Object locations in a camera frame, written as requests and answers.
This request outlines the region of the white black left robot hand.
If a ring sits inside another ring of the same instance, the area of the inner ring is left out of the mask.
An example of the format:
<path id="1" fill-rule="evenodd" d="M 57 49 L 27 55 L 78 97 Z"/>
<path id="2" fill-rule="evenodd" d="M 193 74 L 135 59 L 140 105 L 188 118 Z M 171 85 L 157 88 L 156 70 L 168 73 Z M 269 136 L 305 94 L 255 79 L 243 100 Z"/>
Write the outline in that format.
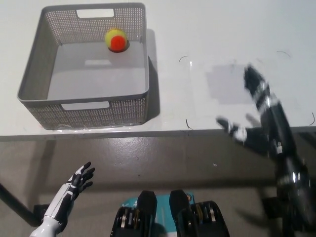
<path id="1" fill-rule="evenodd" d="M 86 188 L 92 186 L 93 182 L 89 181 L 95 168 L 89 168 L 91 162 L 81 166 L 58 190 L 57 194 L 46 210 L 44 217 L 50 217 L 56 220 L 60 225 L 68 221 L 73 205 L 79 194 Z"/>

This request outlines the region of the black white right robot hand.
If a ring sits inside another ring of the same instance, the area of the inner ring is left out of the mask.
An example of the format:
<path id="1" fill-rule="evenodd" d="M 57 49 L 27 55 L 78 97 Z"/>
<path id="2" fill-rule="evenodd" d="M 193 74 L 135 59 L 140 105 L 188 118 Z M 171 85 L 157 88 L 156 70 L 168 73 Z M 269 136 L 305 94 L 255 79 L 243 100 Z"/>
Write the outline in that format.
<path id="1" fill-rule="evenodd" d="M 260 115 L 259 128 L 246 128 L 218 117 L 217 123 L 236 143 L 272 159 L 293 158 L 297 147 L 280 100 L 269 83 L 252 65 L 244 69 L 244 87 Z"/>

